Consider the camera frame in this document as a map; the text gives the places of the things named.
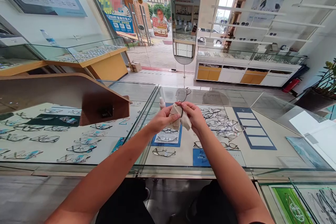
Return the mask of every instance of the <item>white shelf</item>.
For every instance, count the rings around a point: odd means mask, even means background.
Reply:
[[[243,43],[252,43],[252,44],[273,44],[272,42],[265,42],[265,41],[248,41],[248,40],[231,40],[229,38],[219,38],[219,37],[204,37],[206,39],[212,39],[212,40],[225,40],[225,41],[232,41],[232,42],[243,42]]]
[[[255,29],[255,30],[268,30],[268,28],[263,27],[254,27],[254,26],[243,26],[243,25],[236,25],[236,24],[224,24],[224,23],[215,23],[209,22],[209,24],[213,25],[221,25],[221,26],[232,26],[232,27],[239,27],[239,28],[246,28],[246,29]]]
[[[223,9],[223,10],[228,10],[228,11],[236,11],[236,12],[253,12],[253,13],[261,13],[261,14],[270,14],[274,16],[286,16],[286,13],[280,13],[280,12],[267,12],[264,10],[252,10],[252,9],[244,9],[244,8],[233,8],[233,7],[226,7],[226,6],[216,6],[216,5],[211,5],[211,8],[218,8],[218,9]]]
[[[280,39],[280,40],[291,40],[291,41],[301,41],[301,42],[312,42],[312,40],[301,40],[296,38],[289,38],[289,37],[279,37],[279,36],[271,36],[271,35],[265,35],[264,37],[269,37],[272,39]]]
[[[306,7],[306,8],[315,8],[315,9],[329,9],[329,10],[336,10],[336,6],[329,6],[329,5],[315,5],[310,3],[295,3],[292,5],[293,7]]]
[[[294,22],[294,21],[286,21],[286,20],[276,20],[273,19],[273,22],[278,22],[278,23],[288,23],[292,25],[302,25],[302,26],[312,26],[312,27],[321,27],[324,28],[325,26],[320,25],[320,24],[310,24],[310,23],[300,23],[300,22]]]

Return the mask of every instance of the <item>fire extinguisher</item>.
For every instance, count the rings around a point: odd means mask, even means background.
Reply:
[[[291,80],[291,82],[288,83],[288,85],[282,90],[284,93],[288,93],[291,91],[299,82],[301,81],[301,78],[295,78]]]

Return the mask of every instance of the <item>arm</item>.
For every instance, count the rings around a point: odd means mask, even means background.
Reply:
[[[46,220],[47,224],[90,223],[115,192],[148,142],[180,116],[163,108],[142,130],[89,172]]]
[[[236,210],[239,223],[273,224],[274,221],[253,183],[207,126],[199,107],[189,102],[183,102],[182,107],[190,118],[192,129],[202,144],[221,189]]]

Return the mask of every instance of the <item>display counter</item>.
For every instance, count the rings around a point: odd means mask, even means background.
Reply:
[[[0,47],[0,76],[27,75],[28,71],[46,65],[29,45]]]
[[[283,86],[307,57],[199,44],[196,59],[195,80]]]
[[[77,120],[78,108],[41,104],[13,111],[0,123],[2,172],[20,174],[23,169],[22,173],[33,175],[85,175],[155,116],[160,110],[159,97],[169,105],[176,101],[178,90],[174,86],[102,83],[129,95],[133,102],[129,118],[77,127],[59,118]],[[335,122],[264,92],[198,87],[191,89],[187,101],[202,109],[213,134],[251,179],[336,175]],[[227,121],[232,123],[233,135],[218,131]],[[215,178],[198,141],[192,130],[164,129],[149,142],[129,176]],[[173,154],[157,155],[158,148]]]
[[[63,43],[64,45],[71,44],[70,47],[53,47],[45,43],[32,46],[41,54],[48,65],[61,66],[66,72],[82,72],[95,79],[112,81],[121,79],[127,74],[127,68],[121,55],[122,52],[126,53],[127,51],[123,39],[118,37],[92,42],[97,39],[100,37],[93,37],[91,40],[88,38],[84,40],[69,39],[70,42]]]

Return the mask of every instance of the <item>water bottle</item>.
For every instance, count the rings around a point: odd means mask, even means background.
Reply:
[[[46,33],[45,30],[40,30],[40,31],[42,32],[43,37],[49,42],[49,44],[51,44],[51,46],[60,47],[60,45],[57,44],[56,41],[52,37],[50,37],[48,33]]]

